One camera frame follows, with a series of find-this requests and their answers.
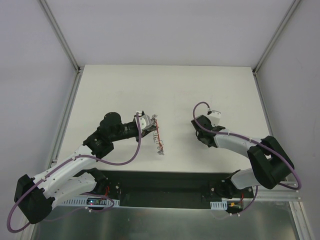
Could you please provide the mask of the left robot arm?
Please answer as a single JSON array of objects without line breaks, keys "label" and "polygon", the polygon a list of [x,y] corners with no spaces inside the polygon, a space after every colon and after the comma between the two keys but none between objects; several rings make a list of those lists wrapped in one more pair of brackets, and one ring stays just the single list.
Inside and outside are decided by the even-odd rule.
[{"label": "left robot arm", "polygon": [[102,194],[106,188],[106,177],[97,169],[90,169],[84,176],[75,175],[95,162],[114,166],[131,163],[132,158],[112,163],[104,157],[114,149],[114,142],[134,138],[141,144],[142,138],[155,128],[155,119],[143,111],[136,112],[128,123],[122,123],[117,112],[107,113],[97,129],[71,156],[34,177],[21,176],[17,181],[13,207],[22,211],[29,224],[37,224],[72,195],[86,192]]}]

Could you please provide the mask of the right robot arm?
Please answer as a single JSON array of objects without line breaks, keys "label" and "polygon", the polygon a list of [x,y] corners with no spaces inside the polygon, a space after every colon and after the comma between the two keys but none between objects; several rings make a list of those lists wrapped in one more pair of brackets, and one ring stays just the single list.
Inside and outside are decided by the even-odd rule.
[{"label": "right robot arm", "polygon": [[253,186],[271,190],[295,169],[273,136],[252,140],[240,137],[223,126],[214,126],[205,115],[191,120],[191,124],[197,139],[209,148],[226,149],[249,159],[250,168],[231,173],[214,187],[220,197],[231,199],[241,194],[243,189]]}]

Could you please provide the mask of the red-handled metal key organizer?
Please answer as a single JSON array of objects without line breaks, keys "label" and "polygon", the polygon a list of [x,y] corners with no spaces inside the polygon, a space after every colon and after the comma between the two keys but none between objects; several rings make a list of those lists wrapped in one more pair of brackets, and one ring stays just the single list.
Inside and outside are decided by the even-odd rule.
[{"label": "red-handled metal key organizer", "polygon": [[159,155],[164,156],[164,144],[163,141],[160,138],[160,131],[159,131],[159,124],[158,124],[158,116],[154,114],[151,117],[151,121],[155,127],[155,130],[153,131],[153,142],[157,145],[157,153]]}]

